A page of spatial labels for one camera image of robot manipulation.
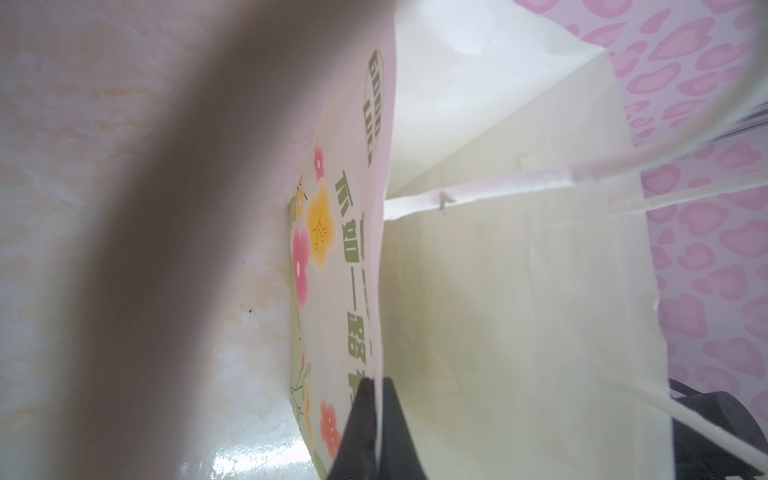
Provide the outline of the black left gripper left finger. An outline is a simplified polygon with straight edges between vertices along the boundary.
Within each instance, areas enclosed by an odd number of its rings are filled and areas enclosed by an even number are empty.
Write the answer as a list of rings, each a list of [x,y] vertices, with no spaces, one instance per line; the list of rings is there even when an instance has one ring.
[[[358,385],[337,457],[327,479],[375,479],[377,474],[376,438],[374,381],[363,378]]]

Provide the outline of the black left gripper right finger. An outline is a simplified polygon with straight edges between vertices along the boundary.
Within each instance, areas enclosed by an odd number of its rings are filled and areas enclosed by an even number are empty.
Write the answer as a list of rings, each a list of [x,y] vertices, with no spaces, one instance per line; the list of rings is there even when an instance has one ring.
[[[382,480],[426,480],[394,382],[383,380]]]

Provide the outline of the white paper bag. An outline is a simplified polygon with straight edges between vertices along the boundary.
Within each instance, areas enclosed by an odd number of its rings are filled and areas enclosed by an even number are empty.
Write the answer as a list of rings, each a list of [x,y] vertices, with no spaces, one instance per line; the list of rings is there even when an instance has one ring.
[[[187,431],[192,358],[257,183],[312,77],[348,56],[369,111],[344,150],[370,153],[353,302],[373,341],[341,378],[320,340],[340,325],[321,283],[296,335],[313,388],[340,388],[345,430],[374,381],[376,466],[383,380],[394,382],[426,476],[661,479],[681,427],[758,472],[767,451],[667,392],[650,269],[635,261],[647,209],[639,175],[695,148],[767,87],[767,6],[751,65],[674,136],[602,158],[428,190],[491,164],[490,149],[431,149],[410,98],[427,36],[390,1],[283,2],[244,16],[116,198],[77,295],[80,352],[58,479],[168,479]]]

